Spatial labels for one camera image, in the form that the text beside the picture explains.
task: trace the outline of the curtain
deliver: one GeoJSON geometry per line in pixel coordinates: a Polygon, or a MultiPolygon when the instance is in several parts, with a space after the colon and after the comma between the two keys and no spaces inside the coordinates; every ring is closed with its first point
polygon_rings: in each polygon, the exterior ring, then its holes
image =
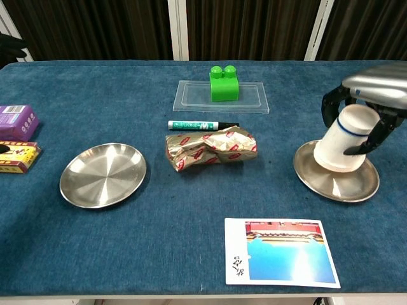
{"type": "Polygon", "coordinates": [[[303,60],[319,0],[187,0],[190,60],[303,60]]]}
{"type": "Polygon", "coordinates": [[[172,59],[166,0],[3,0],[34,60],[172,59]]]}
{"type": "Polygon", "coordinates": [[[406,0],[335,0],[319,60],[407,59],[406,0]]]}

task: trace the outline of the green lego brick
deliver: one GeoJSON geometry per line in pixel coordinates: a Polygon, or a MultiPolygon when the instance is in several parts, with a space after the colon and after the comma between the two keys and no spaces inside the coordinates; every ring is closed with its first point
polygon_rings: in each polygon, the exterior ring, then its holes
{"type": "Polygon", "coordinates": [[[213,102],[238,100],[239,82],[234,66],[228,65],[222,71],[220,66],[215,65],[210,69],[209,81],[210,97],[213,102]]]}

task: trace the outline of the clear plastic tray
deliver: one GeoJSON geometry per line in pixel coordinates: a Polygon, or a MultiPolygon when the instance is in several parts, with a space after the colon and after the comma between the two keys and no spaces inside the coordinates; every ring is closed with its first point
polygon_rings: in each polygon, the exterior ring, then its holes
{"type": "Polygon", "coordinates": [[[179,81],[173,111],[269,113],[263,83],[239,83],[239,99],[210,100],[208,81],[179,81]]]}

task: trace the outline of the metal plate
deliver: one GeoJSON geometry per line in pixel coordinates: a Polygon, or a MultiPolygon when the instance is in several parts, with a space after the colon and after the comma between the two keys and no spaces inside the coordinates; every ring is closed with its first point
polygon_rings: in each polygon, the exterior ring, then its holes
{"type": "Polygon", "coordinates": [[[354,172],[332,172],[315,161],[316,143],[302,145],[294,156],[294,169],[306,186],[329,199],[350,203],[367,200],[377,192],[379,175],[367,158],[354,172]]]}
{"type": "Polygon", "coordinates": [[[103,144],[75,157],[62,173],[59,188],[77,207],[102,208],[129,197],[146,171],[146,160],[134,147],[103,144]]]}

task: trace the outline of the paper cup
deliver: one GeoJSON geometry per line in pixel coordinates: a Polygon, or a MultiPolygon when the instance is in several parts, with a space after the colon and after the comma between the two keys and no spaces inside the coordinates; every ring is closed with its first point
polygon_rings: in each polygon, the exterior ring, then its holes
{"type": "Polygon", "coordinates": [[[333,172],[353,172],[363,163],[366,155],[346,156],[343,152],[352,146],[359,146],[368,135],[380,116],[365,105],[352,104],[343,108],[336,121],[329,127],[325,136],[314,149],[314,158],[320,166],[333,172]]]}

